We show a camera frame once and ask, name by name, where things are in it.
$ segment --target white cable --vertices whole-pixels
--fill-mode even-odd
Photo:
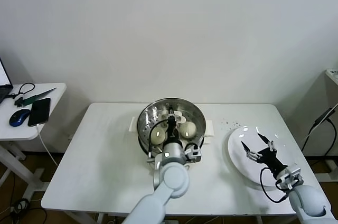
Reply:
[[[42,200],[42,198],[40,198],[40,199],[34,199],[34,200],[31,200],[30,202],[35,202],[35,201],[40,201],[40,200]]]
[[[338,103],[332,108],[332,110],[334,110],[336,107],[338,106]],[[331,114],[332,113],[332,110],[330,110],[326,115],[325,115],[325,117],[312,129],[312,131],[308,134],[308,135],[306,135],[306,137],[301,141],[301,144],[303,144],[303,142],[308,138],[308,137],[310,137],[310,135],[317,129],[317,127],[319,126],[319,125],[321,125],[321,123],[323,122],[323,121],[325,121],[326,120],[326,118],[329,116],[329,114]]]
[[[217,216],[217,217],[215,217],[215,218],[213,218],[213,219],[211,219],[211,220],[208,220],[207,222],[205,222],[204,224],[207,224],[207,223],[210,223],[211,221],[213,221],[213,220],[215,220],[215,219],[217,219],[219,216]]]
[[[38,128],[37,126],[38,126],[38,124],[35,126],[35,128],[36,128],[36,130],[37,130],[37,133],[38,133],[38,135],[39,135],[39,138],[40,138],[40,140],[41,140],[41,143],[42,143],[44,149],[46,149],[47,153],[49,154],[49,156],[51,157],[51,159],[53,160],[53,162],[55,163],[55,165],[58,167],[57,162],[54,160],[53,156],[52,156],[51,153],[48,151],[48,148],[47,148],[46,145],[43,143],[43,140],[42,140],[42,137],[41,137],[39,128]]]
[[[0,212],[0,215],[2,215],[5,211],[7,211],[9,208],[11,207],[7,207],[5,210],[3,210],[2,212]]]
[[[196,218],[196,216],[195,217],[192,217],[190,220],[188,220],[185,224],[188,224],[190,221],[192,221],[193,219],[195,219]]]

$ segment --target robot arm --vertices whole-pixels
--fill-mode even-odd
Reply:
[[[158,224],[165,217],[165,205],[170,198],[183,196],[189,187],[189,175],[184,164],[201,159],[200,148],[190,145],[183,151],[174,116],[168,118],[167,140],[163,151],[155,157],[154,193],[143,197],[124,224]]]
[[[160,184],[153,194],[143,197],[124,224],[159,224],[165,217],[165,205],[170,198],[184,195],[189,187],[186,168],[177,162],[166,164],[160,172]]]
[[[268,166],[276,179],[276,186],[289,197],[292,209],[297,213],[301,223],[338,224],[338,221],[331,213],[331,206],[325,195],[312,186],[303,185],[301,169],[297,165],[283,165],[276,157],[277,150],[273,141],[270,142],[265,136],[258,135],[268,147],[256,153],[252,152],[242,142],[247,157],[257,163],[264,163]]]

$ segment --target laptop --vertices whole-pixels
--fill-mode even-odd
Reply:
[[[0,102],[12,91],[13,85],[0,58]]]

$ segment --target black phone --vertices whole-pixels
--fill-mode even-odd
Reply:
[[[32,110],[30,119],[28,120],[28,126],[34,126],[37,124],[44,124],[49,118],[49,109],[51,107],[51,98],[45,98],[35,101],[32,104]]]

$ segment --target blue mouse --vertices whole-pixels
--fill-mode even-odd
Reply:
[[[16,111],[10,118],[10,125],[13,127],[22,125],[30,113],[31,111],[29,109],[21,109]]]

